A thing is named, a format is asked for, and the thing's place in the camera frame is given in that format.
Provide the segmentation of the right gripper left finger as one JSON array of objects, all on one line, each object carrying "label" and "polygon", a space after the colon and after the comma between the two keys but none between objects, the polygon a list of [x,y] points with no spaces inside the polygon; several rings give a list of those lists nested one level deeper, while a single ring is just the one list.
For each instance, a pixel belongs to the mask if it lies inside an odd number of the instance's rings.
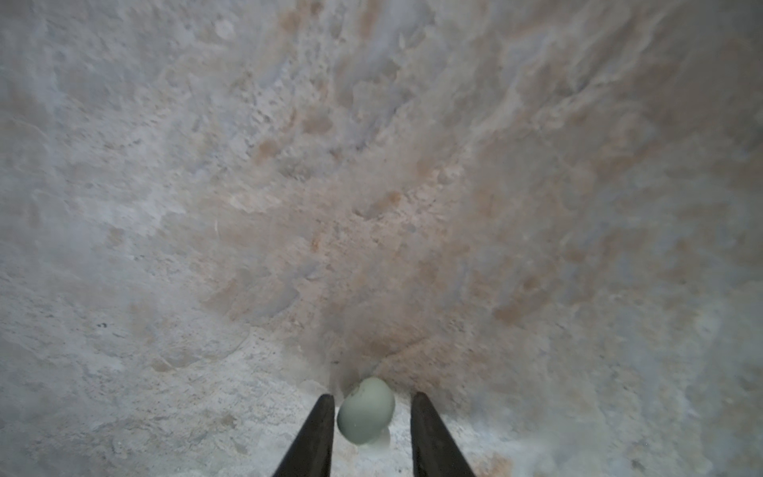
[{"label": "right gripper left finger", "polygon": [[273,477],[330,477],[335,429],[335,399],[318,397]]}]

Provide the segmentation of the green earbud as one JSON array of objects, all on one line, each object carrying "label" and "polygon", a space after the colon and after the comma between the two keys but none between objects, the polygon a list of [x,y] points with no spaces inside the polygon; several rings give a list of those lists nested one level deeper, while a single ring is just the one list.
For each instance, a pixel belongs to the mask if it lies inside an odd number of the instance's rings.
[{"label": "green earbud", "polygon": [[389,425],[395,414],[395,394],[382,379],[364,379],[339,407],[337,425],[341,435],[359,447],[389,447]]}]

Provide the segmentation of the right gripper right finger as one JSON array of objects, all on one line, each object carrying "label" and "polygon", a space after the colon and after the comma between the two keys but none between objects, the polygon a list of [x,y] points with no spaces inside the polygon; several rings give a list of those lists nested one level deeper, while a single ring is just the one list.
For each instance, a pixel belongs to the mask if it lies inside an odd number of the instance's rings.
[{"label": "right gripper right finger", "polygon": [[411,449],[414,477],[474,477],[431,399],[416,392],[411,401]]}]

